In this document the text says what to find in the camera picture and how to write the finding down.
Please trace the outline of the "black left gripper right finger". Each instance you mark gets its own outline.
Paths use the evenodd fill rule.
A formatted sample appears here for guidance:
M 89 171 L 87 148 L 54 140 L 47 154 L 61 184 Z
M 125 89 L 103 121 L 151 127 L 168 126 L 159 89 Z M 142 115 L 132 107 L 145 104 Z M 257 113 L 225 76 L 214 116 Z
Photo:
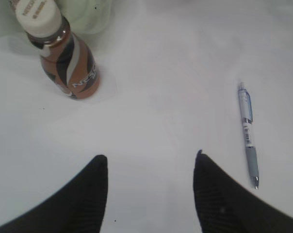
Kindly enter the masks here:
M 201 150 L 193 192 L 204 233 L 293 233 L 291 216 L 250 193 Z

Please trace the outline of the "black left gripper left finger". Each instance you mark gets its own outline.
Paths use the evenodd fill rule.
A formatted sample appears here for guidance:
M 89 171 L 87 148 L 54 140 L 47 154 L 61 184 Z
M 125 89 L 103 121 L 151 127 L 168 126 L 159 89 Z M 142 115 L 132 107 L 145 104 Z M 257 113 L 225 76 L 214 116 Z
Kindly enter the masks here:
M 108 197 L 108 159 L 96 155 L 70 182 L 0 233 L 98 233 Z

